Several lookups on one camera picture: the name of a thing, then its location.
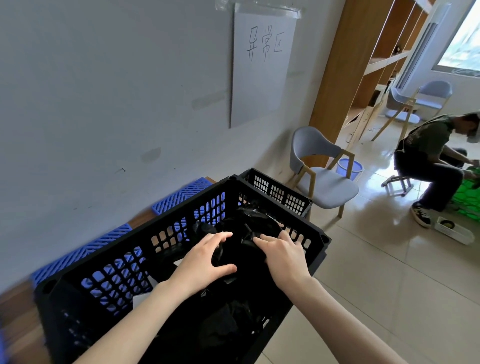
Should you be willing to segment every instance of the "chair backrest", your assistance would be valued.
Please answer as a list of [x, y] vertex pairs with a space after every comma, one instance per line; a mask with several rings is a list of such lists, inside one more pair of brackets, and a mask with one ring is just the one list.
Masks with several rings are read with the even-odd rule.
[[293, 133], [290, 168], [295, 173], [299, 173], [303, 167], [300, 158], [315, 155], [336, 157], [341, 151], [342, 148], [327, 140], [318, 129], [313, 126], [303, 126]]
[[395, 87], [392, 87], [388, 93], [386, 106], [390, 110], [400, 110], [408, 99], [407, 96], [402, 95]]
[[447, 81], [430, 81], [420, 87], [419, 94], [448, 98], [453, 95], [453, 88]]

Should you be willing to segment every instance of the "hand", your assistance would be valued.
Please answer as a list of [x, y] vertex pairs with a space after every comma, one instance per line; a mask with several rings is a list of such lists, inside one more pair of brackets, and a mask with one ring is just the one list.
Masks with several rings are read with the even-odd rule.
[[463, 179], [464, 180], [476, 180], [477, 175], [470, 170], [464, 170], [463, 171]]
[[468, 164], [471, 164], [474, 167], [480, 167], [480, 159], [470, 159]]
[[301, 243], [294, 243], [286, 231], [281, 231], [278, 239], [262, 234], [254, 237], [253, 242], [267, 256], [270, 274], [283, 292], [311, 279]]
[[212, 255], [215, 248], [230, 236], [232, 236], [231, 232], [219, 232], [215, 235], [207, 234], [185, 255], [168, 280], [173, 287], [176, 287], [185, 295], [184, 299], [202, 290], [214, 280], [237, 271], [234, 264], [221, 267], [212, 265]]

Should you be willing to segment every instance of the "chair seat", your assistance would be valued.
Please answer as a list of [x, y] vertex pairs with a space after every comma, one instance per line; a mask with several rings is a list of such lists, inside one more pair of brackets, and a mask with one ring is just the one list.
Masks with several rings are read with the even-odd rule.
[[[359, 187], [355, 182], [339, 175], [332, 170], [321, 167], [312, 167], [316, 173], [315, 189], [313, 191], [313, 203], [321, 208], [335, 208], [354, 198]], [[300, 180], [297, 188], [308, 196], [310, 187], [310, 175], [305, 175]]]
[[[389, 110], [385, 113], [385, 116], [388, 118], [392, 118], [395, 114], [395, 110]], [[408, 113], [406, 111], [402, 111], [395, 117], [395, 120], [405, 121], [407, 119], [407, 115]], [[408, 122], [412, 124], [418, 124], [420, 122], [420, 117], [415, 114], [410, 114], [410, 119], [408, 120]]]
[[436, 109], [436, 110], [440, 110], [443, 107], [443, 105], [439, 104], [438, 102], [429, 101], [429, 100], [425, 100], [425, 99], [421, 99], [421, 98], [417, 99], [416, 104], [426, 106], [428, 108], [432, 108], [432, 109]]

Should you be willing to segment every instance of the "dark pants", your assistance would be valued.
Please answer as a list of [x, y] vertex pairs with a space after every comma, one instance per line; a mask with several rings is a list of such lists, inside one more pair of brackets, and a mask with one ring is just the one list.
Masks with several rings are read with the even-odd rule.
[[[467, 155], [467, 151], [463, 148], [455, 148], [455, 150], [464, 156]], [[406, 152], [396, 151], [394, 159], [395, 167], [400, 176], [431, 182], [419, 201], [426, 208], [442, 211], [463, 180], [463, 172], [457, 169], [463, 167], [463, 162], [445, 154], [441, 154], [440, 159], [453, 167], [440, 163], [430, 163], [427, 161], [425, 153], [408, 150]]]

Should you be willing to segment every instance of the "crate handle hole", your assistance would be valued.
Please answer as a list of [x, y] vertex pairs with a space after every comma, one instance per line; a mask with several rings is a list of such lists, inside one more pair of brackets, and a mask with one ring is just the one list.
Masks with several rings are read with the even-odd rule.
[[57, 284], [57, 281], [54, 279], [46, 283], [45, 286], [43, 287], [43, 291], [42, 291], [43, 294], [49, 294], [50, 292], [52, 292], [53, 287], [55, 287], [56, 284]]

